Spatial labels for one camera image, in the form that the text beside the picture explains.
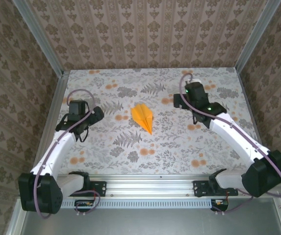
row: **patterned table surface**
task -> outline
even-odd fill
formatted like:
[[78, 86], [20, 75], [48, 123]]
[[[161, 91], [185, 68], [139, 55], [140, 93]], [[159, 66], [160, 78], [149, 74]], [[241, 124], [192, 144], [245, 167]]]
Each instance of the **patterned table surface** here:
[[[173, 107], [179, 79], [191, 71], [202, 80], [210, 102], [219, 102], [232, 118], [256, 139], [251, 116], [234, 68], [73, 70], [59, 119], [68, 113], [66, 97], [86, 88], [105, 113], [89, 128], [84, 143], [77, 142], [60, 173], [74, 170], [92, 174], [201, 174], [221, 168], [244, 169], [235, 151], [192, 114]], [[73, 94], [91, 104], [85, 92]], [[131, 118], [130, 109], [146, 104], [153, 112], [150, 135]]]

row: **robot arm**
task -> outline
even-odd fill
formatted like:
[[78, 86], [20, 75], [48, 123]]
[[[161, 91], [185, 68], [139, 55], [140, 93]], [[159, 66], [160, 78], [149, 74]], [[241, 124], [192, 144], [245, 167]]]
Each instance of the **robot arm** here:
[[[43, 158], [30, 173], [23, 173], [20, 175], [18, 185], [23, 210], [36, 211], [33, 198], [33, 186], [35, 184], [36, 175], [41, 167], [43, 169], [37, 182], [37, 200], [41, 212], [55, 214], [60, 209], [63, 198], [70, 196], [78, 190], [89, 189], [87, 173], [72, 172], [67, 177], [57, 181], [57, 175], [69, 150], [78, 140], [84, 142], [88, 136], [89, 126], [97, 123], [104, 117], [104, 113], [101, 108], [95, 107], [88, 118], [71, 129], [58, 141], [59, 137], [65, 132], [65, 130], [87, 115], [89, 110], [88, 112], [85, 111], [86, 105], [88, 106], [88, 103], [82, 100], [73, 100], [70, 102], [69, 113], [66, 114], [56, 126], [56, 132], [53, 140]], [[86, 136], [82, 139], [80, 135], [85, 131]]]
[[[225, 195], [226, 190], [224, 189], [244, 188], [250, 195], [259, 197], [281, 183], [280, 176], [257, 150], [260, 149], [266, 154], [281, 171], [281, 153], [279, 151], [271, 152], [268, 148], [253, 140], [232, 120], [222, 105], [216, 102], [209, 103], [208, 94], [205, 93], [200, 80], [192, 79], [190, 83], [186, 82], [185, 91], [184, 98], [191, 106], [206, 114], [230, 122], [234, 128], [219, 119], [201, 115], [191, 110], [182, 100], [180, 94], [174, 95], [174, 107], [190, 110], [193, 114], [194, 124], [202, 122], [207, 128], [221, 136], [236, 151], [246, 166], [244, 171], [221, 169], [213, 173], [209, 177], [206, 187], [201, 192], [200, 189], [198, 189], [199, 192], [195, 191], [195, 195]], [[244, 136], [254, 142], [258, 148], [254, 148]]]

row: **paper airplane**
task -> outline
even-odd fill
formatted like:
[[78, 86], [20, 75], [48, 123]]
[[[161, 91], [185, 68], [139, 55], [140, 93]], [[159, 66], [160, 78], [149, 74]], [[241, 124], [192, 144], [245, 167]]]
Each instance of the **paper airplane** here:
[[152, 111], [145, 104], [137, 104], [130, 110], [132, 119], [152, 135]]

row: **orange paper airplane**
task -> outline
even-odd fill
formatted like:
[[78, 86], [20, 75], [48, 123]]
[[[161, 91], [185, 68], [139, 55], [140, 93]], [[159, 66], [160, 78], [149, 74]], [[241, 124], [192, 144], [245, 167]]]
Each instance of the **orange paper airplane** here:
[[152, 135], [152, 111], [145, 104], [137, 104], [130, 110], [132, 119]]

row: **patterned wall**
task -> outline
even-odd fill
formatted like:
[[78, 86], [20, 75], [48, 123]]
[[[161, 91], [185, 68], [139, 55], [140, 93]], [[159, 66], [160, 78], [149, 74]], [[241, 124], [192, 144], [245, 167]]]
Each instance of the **patterned wall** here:
[[263, 142], [281, 151], [281, 4], [241, 77]]
[[28, 0], [65, 70], [233, 67], [267, 0]]
[[0, 0], [0, 234], [29, 171], [57, 77], [10, 0]]

